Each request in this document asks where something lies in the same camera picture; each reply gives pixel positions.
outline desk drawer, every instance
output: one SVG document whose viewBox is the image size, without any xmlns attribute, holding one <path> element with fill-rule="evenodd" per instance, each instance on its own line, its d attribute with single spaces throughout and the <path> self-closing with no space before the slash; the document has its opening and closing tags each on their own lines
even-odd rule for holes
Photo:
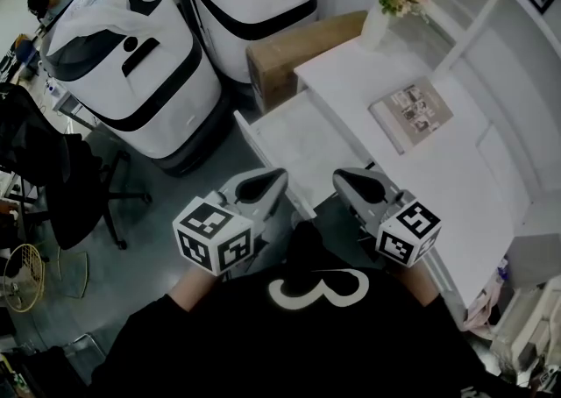
<svg viewBox="0 0 561 398">
<path fill-rule="evenodd" d="M 314 208 L 335 193 L 336 169 L 365 166 L 307 90 L 254 124 L 249 125 L 238 111 L 234 116 L 263 164 L 287 169 L 288 199 L 304 218 L 314 218 Z"/>
</svg>

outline white desk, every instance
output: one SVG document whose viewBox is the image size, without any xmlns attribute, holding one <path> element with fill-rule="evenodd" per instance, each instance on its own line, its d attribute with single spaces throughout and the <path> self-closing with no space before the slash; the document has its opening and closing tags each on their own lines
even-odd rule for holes
<svg viewBox="0 0 561 398">
<path fill-rule="evenodd" d="M 295 72 L 307 90 L 251 126 L 237 115 L 260 158 L 291 174 L 288 197 L 309 215 L 333 192 L 335 168 L 374 161 L 442 218 L 437 252 L 447 272 L 440 281 L 452 279 L 452 290 L 469 306 L 514 237 L 507 202 L 477 148 L 487 121 L 473 99 L 451 75 L 433 81 L 454 118 L 399 155 L 367 108 L 430 73 L 404 43 L 389 34 L 377 53 L 368 53 L 352 40 Z"/>
</svg>

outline flower vase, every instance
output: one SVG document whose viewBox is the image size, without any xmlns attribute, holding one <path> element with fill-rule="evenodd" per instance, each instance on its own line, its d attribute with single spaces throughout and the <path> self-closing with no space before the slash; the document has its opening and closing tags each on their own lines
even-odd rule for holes
<svg viewBox="0 0 561 398">
<path fill-rule="evenodd" d="M 379 4 L 375 4 L 368 12 L 362 33 L 360 34 L 359 44 L 367 51 L 374 52 L 389 25 L 389 14 L 382 13 Z"/>
</svg>

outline cardboard box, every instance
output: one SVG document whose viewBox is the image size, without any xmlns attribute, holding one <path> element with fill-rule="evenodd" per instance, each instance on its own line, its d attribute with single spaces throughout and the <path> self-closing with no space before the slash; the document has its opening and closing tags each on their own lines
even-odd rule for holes
<svg viewBox="0 0 561 398">
<path fill-rule="evenodd" d="M 366 11 L 356 11 L 250 44 L 247 59 L 261 111 L 267 113 L 294 96 L 294 69 L 359 36 L 365 20 Z"/>
</svg>

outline book cover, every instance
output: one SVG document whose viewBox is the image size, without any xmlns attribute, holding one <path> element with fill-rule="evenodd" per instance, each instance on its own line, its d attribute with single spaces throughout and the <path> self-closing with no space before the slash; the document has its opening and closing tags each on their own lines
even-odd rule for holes
<svg viewBox="0 0 561 398">
<path fill-rule="evenodd" d="M 369 110 L 399 154 L 419 144 L 453 116 L 426 77 L 382 97 Z"/>
</svg>

